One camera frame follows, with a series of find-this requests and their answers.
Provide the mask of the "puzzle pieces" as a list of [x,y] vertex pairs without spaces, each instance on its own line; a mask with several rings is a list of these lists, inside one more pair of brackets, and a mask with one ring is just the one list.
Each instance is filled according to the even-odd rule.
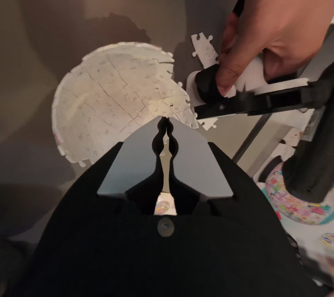
[[[216,53],[214,47],[211,44],[212,39],[213,39],[212,35],[206,38],[203,33],[191,35],[191,41],[194,47],[194,52],[192,53],[192,56],[198,57],[198,59],[202,64],[203,69],[207,69],[210,66],[218,63],[217,61],[218,54]],[[195,76],[199,72],[200,71],[194,71],[187,78],[186,91],[188,92],[188,95],[190,97],[190,104],[192,109],[201,104],[195,85]],[[217,120],[218,118],[212,118],[212,119],[207,118],[199,120],[199,123],[206,131],[208,131],[210,128],[217,127],[215,125],[215,122]]]

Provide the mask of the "printed instruction leaflet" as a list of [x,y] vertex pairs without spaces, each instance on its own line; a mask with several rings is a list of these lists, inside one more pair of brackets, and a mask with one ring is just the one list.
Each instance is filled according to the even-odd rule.
[[277,211],[285,231],[296,242],[302,264],[311,278],[333,287],[333,221],[306,225],[292,221]]

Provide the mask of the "colourful puzzle box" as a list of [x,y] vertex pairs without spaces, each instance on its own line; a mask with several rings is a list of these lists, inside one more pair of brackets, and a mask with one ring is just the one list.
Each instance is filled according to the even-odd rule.
[[333,221],[333,190],[321,203],[306,202],[291,195],[285,188],[282,175],[283,163],[291,158],[301,139],[312,139],[320,122],[324,107],[313,111],[306,129],[301,132],[291,128],[253,176],[276,211],[288,219],[307,225],[322,225]]

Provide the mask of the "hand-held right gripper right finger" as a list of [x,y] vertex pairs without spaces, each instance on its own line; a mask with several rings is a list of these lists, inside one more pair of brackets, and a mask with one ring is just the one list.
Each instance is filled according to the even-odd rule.
[[198,131],[170,118],[167,120],[169,188],[177,215],[191,215],[197,204],[233,197],[233,191],[211,150]]

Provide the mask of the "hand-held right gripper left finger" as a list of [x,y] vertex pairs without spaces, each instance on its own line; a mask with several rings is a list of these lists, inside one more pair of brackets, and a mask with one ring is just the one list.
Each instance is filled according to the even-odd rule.
[[97,194],[135,203],[144,215],[154,215],[163,188],[160,153],[167,118],[156,117],[122,143]]

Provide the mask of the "person's left hand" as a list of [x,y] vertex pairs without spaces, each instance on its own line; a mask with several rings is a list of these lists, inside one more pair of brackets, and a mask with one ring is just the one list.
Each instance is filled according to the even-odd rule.
[[320,50],[333,18],[334,0],[245,0],[240,17],[225,24],[219,93],[225,96],[249,63],[263,52],[264,77],[296,72]]

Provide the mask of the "partly built white puzzle ball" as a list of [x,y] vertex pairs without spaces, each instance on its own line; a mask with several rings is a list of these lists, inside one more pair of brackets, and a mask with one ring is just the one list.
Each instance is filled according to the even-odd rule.
[[173,54],[152,44],[120,42],[83,57],[58,85],[52,103],[57,148],[70,163],[97,162],[155,117],[192,129],[197,115],[173,77]]

